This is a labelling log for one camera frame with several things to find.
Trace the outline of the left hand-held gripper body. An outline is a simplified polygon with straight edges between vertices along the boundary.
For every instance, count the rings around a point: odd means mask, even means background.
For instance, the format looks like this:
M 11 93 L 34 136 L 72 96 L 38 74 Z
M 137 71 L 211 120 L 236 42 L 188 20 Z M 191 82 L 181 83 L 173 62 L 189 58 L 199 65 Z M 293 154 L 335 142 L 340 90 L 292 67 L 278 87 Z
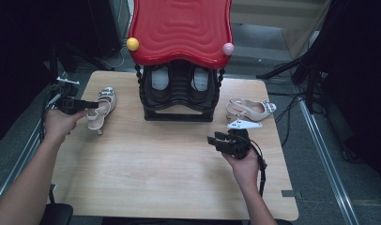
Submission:
M 63 113 L 75 114 L 87 108 L 86 101 L 77 99 L 79 82 L 61 77 L 57 78 L 59 84 L 58 99 L 55 106 Z

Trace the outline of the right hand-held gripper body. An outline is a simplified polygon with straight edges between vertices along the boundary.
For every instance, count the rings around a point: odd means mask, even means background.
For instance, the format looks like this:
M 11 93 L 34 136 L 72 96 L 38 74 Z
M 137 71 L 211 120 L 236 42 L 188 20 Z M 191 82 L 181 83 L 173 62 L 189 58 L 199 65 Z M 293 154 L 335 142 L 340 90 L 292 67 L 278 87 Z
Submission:
M 237 159 L 243 159 L 251 149 L 251 139 L 249 137 L 248 128 L 259 128 L 261 126 L 261 123 L 242 119 L 237 119 L 229 123 L 227 125 L 229 130 L 223 135 L 224 142 L 221 151 Z

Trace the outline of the beige slingback heel shoe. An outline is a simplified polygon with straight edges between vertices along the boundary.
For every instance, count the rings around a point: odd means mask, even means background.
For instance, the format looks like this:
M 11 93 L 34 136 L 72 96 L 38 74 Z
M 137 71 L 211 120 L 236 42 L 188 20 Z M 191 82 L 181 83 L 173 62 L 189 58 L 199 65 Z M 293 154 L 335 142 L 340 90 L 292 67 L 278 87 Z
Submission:
M 98 103 L 98 107 L 87 111 L 87 127 L 90 130 L 96 131 L 98 135 L 102 135 L 102 127 L 104 126 L 105 118 L 114 110 L 116 105 L 114 89 L 112 87 L 101 89 L 98 93 L 96 102 Z
M 277 106 L 269 100 L 253 101 L 243 97 L 232 97 L 226 104 L 226 111 L 230 115 L 246 117 L 258 122 L 272 115 Z

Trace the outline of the black leather shoe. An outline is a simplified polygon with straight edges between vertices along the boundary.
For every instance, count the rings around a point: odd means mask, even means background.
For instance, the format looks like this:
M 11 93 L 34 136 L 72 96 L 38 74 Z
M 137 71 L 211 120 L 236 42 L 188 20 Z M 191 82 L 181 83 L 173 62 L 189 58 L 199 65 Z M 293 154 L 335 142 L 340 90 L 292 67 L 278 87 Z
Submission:
M 150 93 L 155 100 L 165 100 L 170 96 L 170 75 L 166 65 L 148 66 L 145 68 L 145 74 Z
M 193 99 L 201 100 L 207 95 L 210 73 L 205 67 L 194 66 L 190 69 L 190 95 Z

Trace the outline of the red and black shoe rack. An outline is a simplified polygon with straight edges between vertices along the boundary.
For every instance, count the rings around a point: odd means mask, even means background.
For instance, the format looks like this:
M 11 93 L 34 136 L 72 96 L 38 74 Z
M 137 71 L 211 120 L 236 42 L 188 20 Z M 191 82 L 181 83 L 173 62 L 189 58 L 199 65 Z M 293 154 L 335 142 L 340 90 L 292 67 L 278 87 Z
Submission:
M 232 56 L 223 53 L 222 45 L 234 44 L 231 5 L 232 0 L 134 0 L 129 38 L 137 38 L 140 46 L 129 51 L 146 120 L 213 120 Z M 171 93 L 165 100 L 155 100 L 150 93 L 145 68 L 155 65 L 169 68 Z M 201 100 L 191 97 L 194 66 L 211 71 L 208 93 Z

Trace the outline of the person's left hand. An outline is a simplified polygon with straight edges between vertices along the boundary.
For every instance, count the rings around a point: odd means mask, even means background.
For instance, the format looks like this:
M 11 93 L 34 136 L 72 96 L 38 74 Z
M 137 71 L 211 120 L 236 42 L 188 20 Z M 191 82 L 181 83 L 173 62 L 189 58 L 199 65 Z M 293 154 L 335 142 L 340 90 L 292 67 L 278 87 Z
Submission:
M 60 110 L 49 110 L 45 118 L 45 137 L 47 143 L 62 143 L 68 134 L 76 128 L 77 122 L 84 118 L 86 111 L 65 114 Z

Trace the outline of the person's right hand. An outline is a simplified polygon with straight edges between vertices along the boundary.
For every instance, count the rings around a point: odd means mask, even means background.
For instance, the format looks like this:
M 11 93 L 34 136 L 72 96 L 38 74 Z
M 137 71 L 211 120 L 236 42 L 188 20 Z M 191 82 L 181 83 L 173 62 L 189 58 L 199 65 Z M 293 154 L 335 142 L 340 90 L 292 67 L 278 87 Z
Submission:
M 256 188 L 259 171 L 258 156 L 250 150 L 243 159 L 221 154 L 232 167 L 233 175 L 241 188 Z

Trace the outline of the black curtain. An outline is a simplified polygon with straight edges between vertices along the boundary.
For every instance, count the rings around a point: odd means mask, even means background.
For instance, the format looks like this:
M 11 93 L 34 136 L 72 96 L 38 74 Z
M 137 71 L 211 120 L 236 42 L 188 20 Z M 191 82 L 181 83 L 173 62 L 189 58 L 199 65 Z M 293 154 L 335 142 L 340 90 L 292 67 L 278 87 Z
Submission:
M 381 0 L 331 0 L 310 59 L 350 128 L 344 145 L 381 179 Z
M 75 55 L 101 69 L 121 48 L 114 9 L 120 0 L 0 0 L 0 141 L 53 79 L 54 54 L 76 69 Z

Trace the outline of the grey tape strip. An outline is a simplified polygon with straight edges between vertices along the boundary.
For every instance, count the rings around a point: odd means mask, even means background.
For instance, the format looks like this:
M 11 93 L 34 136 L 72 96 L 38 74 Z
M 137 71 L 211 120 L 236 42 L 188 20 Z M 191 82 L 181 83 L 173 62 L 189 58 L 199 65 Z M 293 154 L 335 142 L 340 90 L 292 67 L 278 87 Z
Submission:
M 299 191 L 294 190 L 282 190 L 283 197 L 294 197 L 296 199 L 302 199 L 302 194 Z

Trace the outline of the yellow ball knob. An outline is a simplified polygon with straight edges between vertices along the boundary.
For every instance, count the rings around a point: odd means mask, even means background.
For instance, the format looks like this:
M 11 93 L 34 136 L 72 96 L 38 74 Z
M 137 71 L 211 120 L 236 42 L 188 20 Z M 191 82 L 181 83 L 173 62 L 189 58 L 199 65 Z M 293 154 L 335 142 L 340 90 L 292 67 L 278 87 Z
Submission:
M 140 43 L 139 43 L 137 38 L 129 37 L 127 42 L 126 42 L 126 45 L 130 51 L 136 51 L 139 48 Z

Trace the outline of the black tripod stand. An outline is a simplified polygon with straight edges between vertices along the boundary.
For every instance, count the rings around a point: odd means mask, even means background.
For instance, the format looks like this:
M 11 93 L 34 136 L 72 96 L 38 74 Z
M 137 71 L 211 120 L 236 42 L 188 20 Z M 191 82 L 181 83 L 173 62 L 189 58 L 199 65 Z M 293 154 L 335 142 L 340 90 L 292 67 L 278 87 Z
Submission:
M 319 75 L 318 64 L 316 62 L 317 53 L 318 51 L 316 48 L 310 48 L 300 57 L 283 66 L 279 66 L 266 74 L 257 75 L 256 78 L 267 80 L 290 70 L 291 68 L 296 68 L 296 71 L 291 76 L 291 81 L 294 85 L 300 85 L 304 81 L 307 81 L 305 104 L 309 113 L 315 113 L 315 110 L 313 109 L 314 87 Z

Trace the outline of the beige wooden cabinet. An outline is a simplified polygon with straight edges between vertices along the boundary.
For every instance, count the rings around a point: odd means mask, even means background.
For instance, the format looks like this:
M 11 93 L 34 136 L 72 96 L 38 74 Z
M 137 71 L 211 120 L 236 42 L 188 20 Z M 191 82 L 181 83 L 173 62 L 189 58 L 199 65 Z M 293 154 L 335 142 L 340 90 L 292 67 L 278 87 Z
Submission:
M 231 22 L 281 28 L 293 58 L 320 29 L 331 0 L 232 0 Z

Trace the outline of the aluminium floor rail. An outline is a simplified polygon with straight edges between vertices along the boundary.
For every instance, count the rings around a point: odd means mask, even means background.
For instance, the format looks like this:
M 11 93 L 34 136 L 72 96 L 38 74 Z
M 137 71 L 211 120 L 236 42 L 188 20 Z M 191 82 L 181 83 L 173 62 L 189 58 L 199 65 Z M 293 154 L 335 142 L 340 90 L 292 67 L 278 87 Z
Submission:
M 299 105 L 309 131 L 312 135 L 312 140 L 315 144 L 317 153 L 324 167 L 333 195 L 343 215 L 345 225 L 360 225 L 355 208 L 349 198 L 342 178 L 340 177 L 337 168 L 331 158 L 326 142 L 323 139 L 322 133 L 320 132 L 314 116 L 310 114 L 304 101 L 301 101 Z
M 40 119 L 50 91 L 47 86 L 35 97 L 0 142 L 0 199 L 38 148 Z

